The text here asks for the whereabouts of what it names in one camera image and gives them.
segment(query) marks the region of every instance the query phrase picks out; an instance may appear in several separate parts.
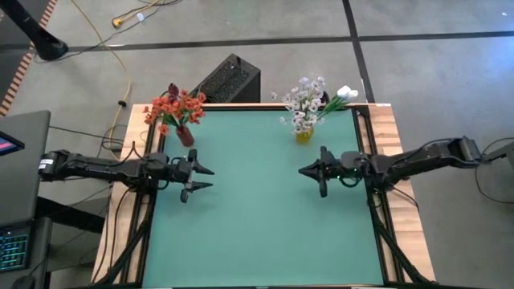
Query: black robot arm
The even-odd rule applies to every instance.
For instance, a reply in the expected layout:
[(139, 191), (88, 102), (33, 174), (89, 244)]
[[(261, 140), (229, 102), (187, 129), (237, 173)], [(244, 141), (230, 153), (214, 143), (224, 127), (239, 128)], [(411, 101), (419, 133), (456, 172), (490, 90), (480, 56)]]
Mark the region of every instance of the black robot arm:
[(320, 183), (321, 197), (327, 196), (326, 181), (337, 178), (347, 187), (365, 179), (378, 190), (390, 190), (400, 180), (451, 166), (473, 169), (480, 163), (480, 151), (467, 137), (433, 140), (419, 149), (393, 156), (345, 152), (337, 160), (325, 147), (320, 159), (299, 170), (299, 173)]
[(158, 181), (182, 183), (184, 189), (181, 201), (184, 203), (190, 193), (212, 186), (210, 183), (193, 181), (193, 172), (214, 174), (198, 163), (196, 149), (191, 149), (187, 158), (175, 157), (171, 161), (164, 153), (150, 153), (133, 160), (112, 161), (59, 150), (44, 154), (39, 165), (42, 181), (65, 181), (71, 176), (90, 177), (121, 181), (130, 190), (137, 192), (145, 192)]

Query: green mat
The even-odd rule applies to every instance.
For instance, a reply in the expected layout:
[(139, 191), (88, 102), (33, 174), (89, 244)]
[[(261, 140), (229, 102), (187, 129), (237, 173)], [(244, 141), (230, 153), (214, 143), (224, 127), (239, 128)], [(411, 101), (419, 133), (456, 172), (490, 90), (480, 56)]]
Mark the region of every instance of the green mat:
[[(179, 200), (181, 185), (157, 195), (144, 288), (382, 284), (365, 187), (318, 184), (298, 173), (326, 145), (335, 156), (358, 150), (350, 111), (317, 125), (300, 145), (283, 126), (288, 112), (208, 112), (191, 125), (200, 163), (214, 183)], [(187, 154), (166, 138), (170, 157)]]

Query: gray floor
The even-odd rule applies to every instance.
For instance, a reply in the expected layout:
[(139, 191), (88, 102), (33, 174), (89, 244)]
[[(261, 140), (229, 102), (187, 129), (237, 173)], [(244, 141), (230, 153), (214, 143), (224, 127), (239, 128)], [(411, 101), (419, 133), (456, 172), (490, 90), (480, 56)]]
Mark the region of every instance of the gray floor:
[[(139, 6), (135, 0), (77, 0), (107, 37), (110, 19)], [(359, 35), (407, 35), (514, 30), (509, 0), (352, 0)], [(98, 43), (76, 8), (60, 0), (48, 25), (70, 46)], [(168, 43), (304, 36), (348, 36), (340, 0), (185, 0), (163, 7), (111, 44)], [(392, 103), (404, 149), (448, 136), (467, 135), (480, 148), (514, 136), (514, 38), (413, 40), (362, 43), (377, 102)], [(258, 45), (121, 51), (134, 79), (129, 103), (148, 102), (169, 82), (195, 87), (230, 53), (262, 70), (262, 101), (286, 92), (302, 76), (322, 75), (330, 94), (348, 84), (365, 101), (351, 43)], [(90, 52), (56, 63), (32, 63), (10, 114), (49, 109), (54, 125), (103, 134), (111, 126), (126, 78), (109, 52)], [(124, 112), (122, 122), (127, 122)], [(117, 133), (123, 136), (123, 130)], [(51, 131), (48, 149), (95, 155), (99, 142), (87, 136)], [(489, 194), (514, 200), (512, 170), (503, 161), (480, 169)], [(514, 209), (479, 195), (473, 172), (441, 169), (413, 177), (423, 228), (436, 278), (470, 287), (513, 288)], [(40, 194), (75, 203), (105, 186), (99, 181), (44, 184)], [(98, 196), (85, 204), (98, 211)], [(54, 231), (55, 244), (72, 234)], [(77, 264), (98, 236), (72, 243), (55, 268)], [(54, 274), (52, 288), (85, 284), (91, 270), (75, 267)]]

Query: laptop keyboard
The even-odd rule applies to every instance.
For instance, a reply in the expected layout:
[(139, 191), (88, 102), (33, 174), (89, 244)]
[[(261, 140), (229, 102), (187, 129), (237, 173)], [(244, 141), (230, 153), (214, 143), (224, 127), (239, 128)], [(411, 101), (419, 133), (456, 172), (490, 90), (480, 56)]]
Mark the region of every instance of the laptop keyboard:
[(0, 231), (0, 272), (27, 268), (29, 230)]

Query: yellow cable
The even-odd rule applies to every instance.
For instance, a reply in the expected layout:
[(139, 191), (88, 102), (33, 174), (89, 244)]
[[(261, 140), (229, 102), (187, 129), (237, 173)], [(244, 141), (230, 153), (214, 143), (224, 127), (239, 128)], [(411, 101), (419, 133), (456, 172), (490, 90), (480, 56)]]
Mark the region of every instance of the yellow cable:
[[(130, 77), (129, 75), (129, 71), (127, 70), (127, 67), (125, 66), (125, 64), (123, 63), (123, 61), (121, 61), (120, 57), (116, 54), (116, 52), (114, 52), (111, 47), (105, 45), (105, 42), (104, 40), (102, 39), (102, 36), (100, 35), (100, 32), (98, 32), (98, 30), (96, 29), (95, 25), (93, 25), (93, 23), (91, 22), (91, 20), (89, 19), (89, 17), (84, 13), (84, 11), (82, 10), (82, 8), (80, 8), (80, 6), (75, 2), (75, 0), (71, 0), (71, 2), (73, 3), (73, 5), (75, 5), (75, 7), (79, 10), (79, 12), (86, 18), (86, 20), (88, 20), (88, 23), (89, 25), (93, 28), (93, 30), (95, 31), (96, 33), (96, 36), (98, 36), (98, 39), (100, 40), (102, 46), (104, 46), (105, 48), (107, 48), (109, 51), (111, 51), (111, 53), (116, 57), (116, 59), (118, 59), (118, 62), (121, 64), (121, 66), (123, 67), (123, 70), (125, 71), (125, 74), (127, 75), (127, 80), (128, 80), (128, 83), (127, 83), (127, 90), (125, 91), (125, 94), (123, 96), (123, 100), (124, 102), (126, 102), (127, 98), (129, 97), (129, 94), (132, 90), (132, 78)], [(118, 118), (120, 117), (120, 113), (121, 113), (121, 105), (118, 106), (118, 111), (116, 112), (116, 115), (114, 116), (114, 121), (112, 122), (112, 127), (114, 128), (118, 122)], [(109, 135), (109, 138), (112, 139), (112, 135), (114, 133), (114, 129), (111, 129), (111, 133)], [(112, 156), (119, 160), (118, 157), (116, 157), (116, 155), (112, 152), (112, 150), (110, 151)]]
[(133, 11), (132, 13), (130, 14), (127, 14), (125, 16), (122, 16), (122, 17), (119, 17), (119, 18), (116, 18), (116, 19), (113, 19), (112, 20), (112, 24), (115, 28), (118, 28), (119, 26), (121, 26), (121, 24), (123, 24), (123, 22), (129, 20), (130, 18), (136, 16), (138, 13), (141, 13), (145, 10), (147, 10), (148, 8), (150, 8), (151, 6), (154, 6), (155, 4), (157, 4), (159, 1), (161, 0), (155, 0), (153, 2), (151, 2), (150, 4), (148, 4), (147, 6), (139, 9), (139, 10), (135, 10)]

